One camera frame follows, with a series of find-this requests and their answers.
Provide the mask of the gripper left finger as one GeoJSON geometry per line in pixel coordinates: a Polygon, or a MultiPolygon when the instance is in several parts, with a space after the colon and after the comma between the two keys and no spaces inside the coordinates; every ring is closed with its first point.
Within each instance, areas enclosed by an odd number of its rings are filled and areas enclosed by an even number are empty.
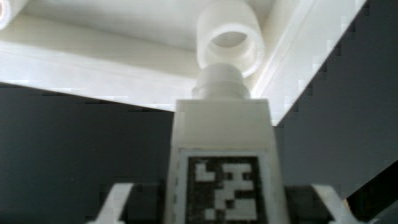
{"type": "Polygon", "coordinates": [[[106,195],[95,219],[86,224],[124,224],[120,215],[133,189],[133,183],[115,183],[106,195]]]}

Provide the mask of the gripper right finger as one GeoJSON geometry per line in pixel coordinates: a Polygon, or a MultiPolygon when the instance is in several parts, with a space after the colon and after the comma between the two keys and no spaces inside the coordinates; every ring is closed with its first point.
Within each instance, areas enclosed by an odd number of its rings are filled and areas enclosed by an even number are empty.
{"type": "Polygon", "coordinates": [[[356,220],[346,201],[340,199],[330,185],[312,184],[316,195],[330,212],[332,220],[328,224],[362,224],[356,220]]]}

